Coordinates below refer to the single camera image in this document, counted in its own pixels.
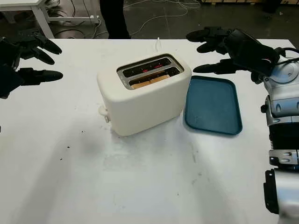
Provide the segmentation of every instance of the toaster lever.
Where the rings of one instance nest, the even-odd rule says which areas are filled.
[[[101,106],[99,107],[99,114],[102,115],[102,116],[104,116],[105,121],[106,121],[107,123],[109,123],[110,118],[109,118],[108,110],[107,110],[107,108],[106,108],[104,105],[101,105]]]

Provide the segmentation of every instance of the dark spot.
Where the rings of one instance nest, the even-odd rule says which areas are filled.
[[[196,158],[195,158],[194,153],[192,153],[192,158],[193,158],[193,162],[196,163]]]

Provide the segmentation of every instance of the black pants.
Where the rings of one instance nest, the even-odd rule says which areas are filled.
[[[100,0],[109,39],[130,39],[123,15],[123,2],[124,0]]]

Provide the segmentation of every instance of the shoe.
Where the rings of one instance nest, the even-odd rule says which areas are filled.
[[[47,9],[54,8],[54,7],[59,6],[59,4],[60,4],[60,0],[49,0],[49,1],[45,2],[45,7]]]

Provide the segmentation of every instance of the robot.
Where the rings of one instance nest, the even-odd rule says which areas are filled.
[[[21,68],[18,71],[20,58],[37,58],[47,64],[54,64],[53,59],[43,52],[43,48],[54,54],[62,50],[52,41],[35,30],[19,33],[17,38],[8,40],[0,38],[0,98],[8,98],[9,93],[21,85],[39,85],[41,82],[59,80],[63,74],[57,71],[36,71],[33,68]]]
[[[266,114],[272,149],[270,164],[277,168],[265,172],[263,185],[266,208],[279,214],[279,224],[299,223],[299,58],[289,59],[286,51],[262,45],[240,29],[205,27],[189,33],[192,42],[206,42],[199,53],[228,53],[230,59],[195,68],[198,73],[251,72],[251,80],[264,83],[268,96],[261,112]]]

